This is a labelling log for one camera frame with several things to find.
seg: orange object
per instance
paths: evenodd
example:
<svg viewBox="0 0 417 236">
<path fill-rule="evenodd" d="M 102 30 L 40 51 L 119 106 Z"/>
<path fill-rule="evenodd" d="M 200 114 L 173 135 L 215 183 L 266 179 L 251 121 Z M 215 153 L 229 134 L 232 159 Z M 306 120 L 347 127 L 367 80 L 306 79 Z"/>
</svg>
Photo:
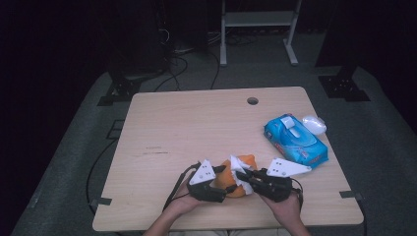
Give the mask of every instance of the orange object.
<svg viewBox="0 0 417 236">
<path fill-rule="evenodd" d="M 258 170 L 254 155 L 239 155 L 237 157 L 246 164 L 252 166 L 254 170 Z M 227 187 L 236 184 L 236 181 L 234 180 L 232 171 L 230 170 L 230 160 L 225 160 L 221 165 L 225 165 L 226 168 L 221 173 L 216 174 L 213 183 L 216 188 L 226 189 Z M 233 193 L 228 194 L 226 197 L 239 198 L 243 196 L 246 196 L 246 192 L 242 186 L 238 186 L 238 188 Z"/>
</svg>

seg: cable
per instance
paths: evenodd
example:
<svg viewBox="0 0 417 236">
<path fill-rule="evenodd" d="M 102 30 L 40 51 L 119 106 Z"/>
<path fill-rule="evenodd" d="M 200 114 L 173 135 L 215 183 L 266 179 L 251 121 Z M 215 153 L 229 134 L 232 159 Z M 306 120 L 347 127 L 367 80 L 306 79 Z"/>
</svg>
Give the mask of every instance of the cable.
<svg viewBox="0 0 417 236">
<path fill-rule="evenodd" d="M 208 53 L 211 54 L 215 58 L 215 61 L 217 62 L 217 71 L 215 72 L 214 79 L 212 80 L 212 83 L 210 86 L 210 89 L 212 89 L 214 87 L 215 81 L 217 80 L 218 72 L 220 71 L 220 62 L 218 61 L 218 58 L 214 55 L 214 53 L 210 51 Z"/>
<path fill-rule="evenodd" d="M 303 192 L 303 186 L 301 185 L 300 182 L 298 182 L 298 180 L 291 178 L 292 181 L 297 182 L 298 186 L 300 186 L 301 192 Z"/>
<path fill-rule="evenodd" d="M 184 69 L 182 69 L 178 74 L 176 74 L 176 75 L 174 75 L 174 74 L 172 74 L 171 72 L 171 77 L 170 78 L 168 78 L 168 79 L 166 79 L 166 80 L 164 80 L 163 82 L 161 82 L 153 91 L 157 91 L 161 86 L 163 86 L 163 84 L 165 84 L 166 82 L 168 82 L 168 81 L 170 81 L 170 80 L 172 80 L 172 79 L 174 79 L 175 81 L 176 81 L 176 83 L 177 83 L 177 88 L 179 88 L 179 83 L 178 83 L 178 80 L 177 80 L 177 76 L 179 76 L 179 75 L 181 75 L 181 74 L 183 74 L 186 70 L 187 70 L 187 68 L 188 68 L 188 62 L 187 62 L 187 60 L 185 60 L 184 58 L 181 58 L 181 57 L 174 57 L 174 58 L 176 58 L 176 59 L 179 59 L 179 60 L 181 60 L 181 61 L 183 61 L 184 63 L 185 63 L 185 66 L 184 66 Z"/>
<path fill-rule="evenodd" d="M 177 199 L 184 198 L 184 197 L 186 197 L 187 195 L 190 195 L 190 193 L 187 193 L 187 194 L 185 194 L 185 195 L 181 195 L 181 196 L 179 196 L 179 197 L 173 198 L 173 199 L 172 199 L 172 201 L 177 200 Z"/>
<path fill-rule="evenodd" d="M 208 32 L 208 37 L 209 37 L 208 46 L 214 46 L 214 45 L 216 45 L 215 44 L 216 42 L 220 41 L 220 32 L 219 31 Z M 182 49 L 182 50 L 173 50 L 172 53 L 175 56 L 183 56 L 185 54 L 193 53 L 195 51 L 197 51 L 197 49 L 194 48 L 194 47 L 191 47 L 191 48 Z"/>
<path fill-rule="evenodd" d="M 89 177 L 87 177 L 87 182 L 86 182 L 86 199 L 87 199 L 87 204 L 89 205 L 89 210 L 91 210 L 92 214 L 95 215 L 95 210 L 92 208 L 92 206 L 90 205 L 90 198 L 89 198 L 89 179 L 91 177 L 92 171 L 95 168 L 95 165 L 98 163 L 98 161 L 101 159 L 101 157 L 104 155 L 104 153 L 114 144 L 116 143 L 116 141 L 118 141 L 119 139 L 114 139 L 113 141 L 110 142 L 110 144 L 108 144 L 104 150 L 97 156 L 97 158 L 95 159 L 91 169 L 89 170 Z"/>
<path fill-rule="evenodd" d="M 166 30 L 166 29 L 159 29 L 159 31 L 165 31 L 166 32 L 167 36 L 166 36 L 165 42 L 168 42 L 168 40 L 169 40 L 169 31 Z"/>
<path fill-rule="evenodd" d="M 181 88 L 180 88 L 180 83 L 178 82 L 178 79 L 177 79 L 177 76 L 176 75 L 174 75 L 173 73 L 172 73 L 172 71 L 171 71 L 171 67 L 169 67 L 168 68 L 168 72 L 169 72 L 169 74 L 171 74 L 171 76 L 174 78 L 174 80 L 175 80 L 175 83 L 176 83 L 176 85 L 177 85 L 177 89 L 176 90 L 181 90 Z"/>
<path fill-rule="evenodd" d="M 200 167 L 200 165 L 201 165 L 200 163 L 191 165 L 183 173 L 181 173 L 180 177 L 177 180 L 177 183 L 175 183 L 174 189 L 172 190 L 172 192 L 169 195 L 168 199 L 166 199 L 166 202 L 165 202 L 165 205 L 163 206 L 162 211 L 164 211 L 169 206 L 169 204 L 171 204 L 172 201 L 174 201 L 175 199 L 182 198 L 182 197 L 185 196 L 184 195 L 184 196 L 180 196 L 180 197 L 174 198 L 174 196 L 177 193 L 178 189 L 180 188 L 180 185 L 182 184 L 182 182 L 183 182 L 183 180 L 184 180 L 185 175 L 187 174 L 187 172 L 190 171 L 191 169 L 196 169 L 197 170 Z"/>
</svg>

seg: black strap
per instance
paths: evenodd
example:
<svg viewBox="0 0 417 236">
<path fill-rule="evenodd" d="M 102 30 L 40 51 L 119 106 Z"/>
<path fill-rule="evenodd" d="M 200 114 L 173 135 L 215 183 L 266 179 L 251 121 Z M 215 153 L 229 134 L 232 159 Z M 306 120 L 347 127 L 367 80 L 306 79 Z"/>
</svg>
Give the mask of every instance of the black strap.
<svg viewBox="0 0 417 236">
<path fill-rule="evenodd" d="M 197 164 L 194 164 L 194 165 L 192 165 L 192 166 L 190 166 L 190 167 L 188 167 L 181 175 L 180 175 L 180 177 L 178 178 L 178 180 L 177 180 L 177 183 L 175 184 L 175 187 L 174 187 L 174 189 L 172 190 L 172 192 L 171 192 L 171 194 L 169 195 L 169 197 L 168 197 L 168 199 L 166 200 L 166 202 L 165 202 L 165 205 L 163 206 L 163 210 L 162 211 L 164 211 L 168 206 L 169 206 L 169 204 L 171 204 L 171 202 L 173 201 L 173 199 L 174 199 L 174 196 L 175 196 L 175 194 L 177 193 L 177 191 L 178 191 L 178 189 L 180 188 L 180 185 L 181 185 L 181 183 L 183 182 L 183 180 L 184 180 L 184 178 L 185 178 L 185 175 L 187 174 L 187 172 L 188 171 L 190 171 L 191 169 L 198 169 L 199 167 L 200 167 L 200 163 L 197 163 Z"/>
<path fill-rule="evenodd" d="M 295 191 L 298 195 L 298 202 L 300 203 L 300 211 L 301 211 L 301 208 L 303 207 L 303 203 L 304 203 L 303 186 L 296 179 L 291 178 L 291 180 L 297 182 L 297 184 L 300 186 L 300 189 L 292 188 L 292 190 Z"/>
</svg>

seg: wet wipes package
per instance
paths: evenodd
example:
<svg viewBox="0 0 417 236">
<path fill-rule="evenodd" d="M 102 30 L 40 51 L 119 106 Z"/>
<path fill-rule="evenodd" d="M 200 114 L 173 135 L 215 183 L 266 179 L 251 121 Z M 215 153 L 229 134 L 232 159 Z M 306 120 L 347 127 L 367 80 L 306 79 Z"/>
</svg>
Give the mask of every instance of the wet wipes package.
<svg viewBox="0 0 417 236">
<path fill-rule="evenodd" d="M 270 120 L 264 134 L 287 160 L 312 168 L 328 160 L 328 147 L 291 114 Z"/>
</svg>

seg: dark background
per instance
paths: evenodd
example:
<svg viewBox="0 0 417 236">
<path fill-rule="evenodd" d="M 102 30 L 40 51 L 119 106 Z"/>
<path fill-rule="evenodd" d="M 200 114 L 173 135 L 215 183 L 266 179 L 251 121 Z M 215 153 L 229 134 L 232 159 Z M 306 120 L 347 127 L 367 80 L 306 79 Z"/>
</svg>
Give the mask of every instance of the dark background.
<svg viewBox="0 0 417 236">
<path fill-rule="evenodd" d="M 140 71 L 158 70 L 169 56 L 166 48 L 144 49 L 159 45 L 156 27 L 172 30 L 173 38 L 193 38 L 191 43 L 201 43 L 202 32 L 219 30 L 220 1 L 139 2 L 1 1 L 0 73 L 6 108 L 1 121 L 1 235 L 13 230 L 89 88 L 106 72 L 109 58 L 123 55 Z M 274 2 L 230 0 L 227 6 L 271 10 L 292 4 Z M 353 58 L 377 78 L 416 131 L 416 3 L 304 0 L 302 6 L 298 32 L 328 29 L 317 66 L 340 66 Z M 135 19 L 125 18 L 135 14 Z M 184 25 L 184 19 L 195 15 L 206 19 Z M 137 25 L 138 31 L 131 32 L 126 23 Z"/>
</svg>

